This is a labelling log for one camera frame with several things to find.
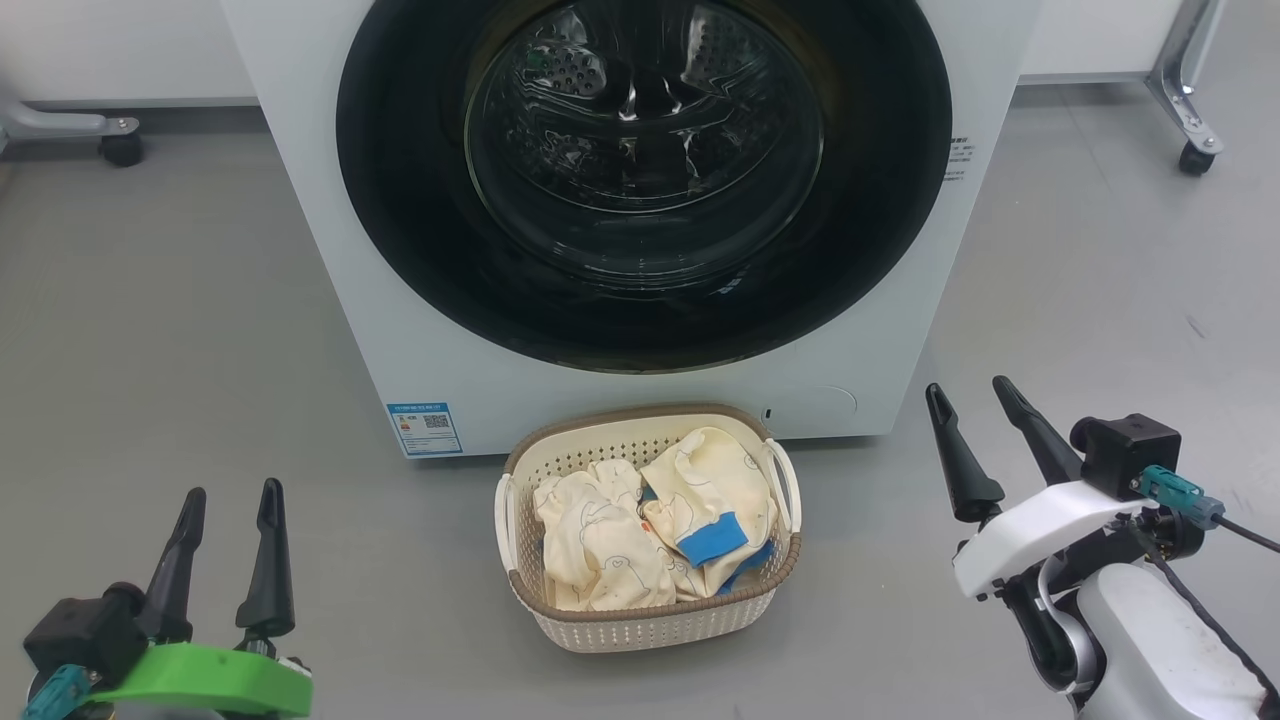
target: door glass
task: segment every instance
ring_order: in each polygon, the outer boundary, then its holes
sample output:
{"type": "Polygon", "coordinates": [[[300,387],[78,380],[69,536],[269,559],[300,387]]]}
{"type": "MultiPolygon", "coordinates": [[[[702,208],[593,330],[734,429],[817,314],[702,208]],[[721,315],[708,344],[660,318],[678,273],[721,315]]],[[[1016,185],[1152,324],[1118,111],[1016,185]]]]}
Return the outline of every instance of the door glass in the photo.
{"type": "Polygon", "coordinates": [[[467,104],[471,178],[494,219],[620,291],[741,264],[804,204],[822,147],[804,69],[718,4],[561,5],[515,33],[467,104]]]}

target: white wall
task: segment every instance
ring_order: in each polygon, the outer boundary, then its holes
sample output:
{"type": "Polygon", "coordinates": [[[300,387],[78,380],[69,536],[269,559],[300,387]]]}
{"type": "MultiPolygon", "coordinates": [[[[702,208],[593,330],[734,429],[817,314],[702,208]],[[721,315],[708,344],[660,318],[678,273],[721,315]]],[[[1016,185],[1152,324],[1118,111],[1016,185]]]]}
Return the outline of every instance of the white wall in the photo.
{"type": "MultiPolygon", "coordinates": [[[[1023,74],[1147,72],[1179,3],[1047,0],[1023,74]]],[[[0,0],[0,73],[29,101],[241,104],[255,95],[218,0],[0,0]]]]}
{"type": "Polygon", "coordinates": [[[28,101],[238,104],[255,95],[218,0],[0,0],[0,73],[28,101]]]}

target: washing machine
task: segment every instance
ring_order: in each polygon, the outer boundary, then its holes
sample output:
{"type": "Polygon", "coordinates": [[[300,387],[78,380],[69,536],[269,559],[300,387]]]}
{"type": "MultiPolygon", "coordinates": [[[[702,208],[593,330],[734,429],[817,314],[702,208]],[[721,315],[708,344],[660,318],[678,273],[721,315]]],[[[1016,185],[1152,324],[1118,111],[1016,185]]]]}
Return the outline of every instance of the washing machine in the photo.
{"type": "Polygon", "coordinates": [[[662,402],[887,433],[1039,6],[224,0],[407,457],[662,402]]]}

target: blue patch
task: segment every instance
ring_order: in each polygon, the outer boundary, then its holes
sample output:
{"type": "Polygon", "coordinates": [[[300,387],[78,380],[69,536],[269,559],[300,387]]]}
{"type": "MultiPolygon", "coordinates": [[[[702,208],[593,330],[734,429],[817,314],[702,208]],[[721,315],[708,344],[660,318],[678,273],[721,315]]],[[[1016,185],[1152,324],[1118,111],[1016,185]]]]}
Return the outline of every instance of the blue patch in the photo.
{"type": "Polygon", "coordinates": [[[724,584],[721,585],[721,589],[717,591],[716,594],[728,594],[733,592],[733,583],[737,582],[737,578],[742,575],[742,573],[763,566],[765,562],[769,561],[769,557],[772,555],[773,555],[773,541],[767,541],[764,546],[760,547],[760,550],[755,551],[755,555],[744,560],[742,564],[737,566],[737,570],[733,570],[733,574],[730,575],[727,580],[724,580],[724,584]]]}
{"type": "Polygon", "coordinates": [[[714,523],[700,528],[694,534],[676,543],[676,547],[689,559],[694,568],[733,552],[746,544],[746,533],[737,524],[737,515],[726,512],[714,523]]]}

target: laundry basket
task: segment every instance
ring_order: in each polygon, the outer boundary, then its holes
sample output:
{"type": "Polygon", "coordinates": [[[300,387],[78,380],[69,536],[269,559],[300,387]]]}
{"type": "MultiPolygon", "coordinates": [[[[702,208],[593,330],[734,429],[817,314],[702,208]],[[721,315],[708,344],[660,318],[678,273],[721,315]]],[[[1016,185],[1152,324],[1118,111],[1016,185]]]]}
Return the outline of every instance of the laundry basket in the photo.
{"type": "Polygon", "coordinates": [[[800,488],[786,451],[755,418],[724,405],[623,410],[543,428],[507,459],[494,498],[498,552],[516,597],[556,644],[573,652],[623,652],[714,638],[754,623],[800,557],[800,488]],[[573,612],[548,601],[543,574],[544,528],[534,489],[547,477],[568,475],[589,462],[621,457],[643,468],[698,428],[719,428],[759,465],[778,503],[774,552],[760,582],[694,602],[639,610],[573,612]]]}

